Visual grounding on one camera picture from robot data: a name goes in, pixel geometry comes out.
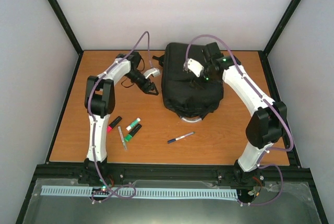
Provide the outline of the black student backpack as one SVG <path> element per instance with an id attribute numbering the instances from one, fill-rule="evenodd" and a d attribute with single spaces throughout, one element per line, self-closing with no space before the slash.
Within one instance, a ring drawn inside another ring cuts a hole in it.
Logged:
<path id="1" fill-rule="evenodd" d="M 224 88 L 220 81 L 202 81 L 192 72 L 183 70 L 187 47 L 185 43 L 169 43 L 164 55 L 153 59 L 162 66 L 164 106 L 180 118 L 203 120 L 219 107 Z"/>

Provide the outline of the blue white pen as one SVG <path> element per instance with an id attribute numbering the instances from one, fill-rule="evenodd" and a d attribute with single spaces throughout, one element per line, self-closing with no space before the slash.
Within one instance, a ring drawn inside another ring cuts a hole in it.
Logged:
<path id="1" fill-rule="evenodd" d="M 176 141 L 178 141 L 178 140 L 180 140 L 180 139 L 183 139 L 183 138 L 185 138 L 185 137 L 188 137 L 188 136 L 191 136 L 191 135 L 194 135 L 194 134 L 195 134 L 195 132 L 190 132 L 190 133 L 184 134 L 184 135 L 182 135 L 182 136 L 179 136 L 179 137 L 170 139 L 170 140 L 167 141 L 167 143 L 168 143 L 168 144 L 171 144 L 171 143 L 173 143 L 173 142 L 176 142 Z"/>

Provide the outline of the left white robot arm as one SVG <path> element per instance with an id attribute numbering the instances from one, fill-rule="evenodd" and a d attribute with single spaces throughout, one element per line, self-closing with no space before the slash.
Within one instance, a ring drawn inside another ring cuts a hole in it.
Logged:
<path id="1" fill-rule="evenodd" d="M 119 54 L 104 72 L 89 76 L 86 83 L 85 108 L 89 115 L 89 148 L 84 166 L 96 183 L 104 183 L 108 177 L 106 168 L 106 135 L 109 118 L 115 108 L 115 85 L 127 77 L 145 94 L 159 94 L 150 76 L 157 77 L 160 70 L 151 67 L 144 73 L 138 70 L 142 57 L 138 52 Z"/>

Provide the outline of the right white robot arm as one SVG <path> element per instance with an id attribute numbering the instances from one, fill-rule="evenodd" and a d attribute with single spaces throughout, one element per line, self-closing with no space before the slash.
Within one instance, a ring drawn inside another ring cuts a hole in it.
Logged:
<path id="1" fill-rule="evenodd" d="M 206 64 L 201 76 L 204 80 L 221 80 L 229 85 L 251 115 L 245 130 L 248 143 L 233 169 L 236 182 L 245 184 L 260 166 L 263 156 L 284 135 L 287 106 L 267 96 L 250 78 L 241 62 L 236 57 L 224 56 L 217 43 L 205 45 L 203 54 Z"/>

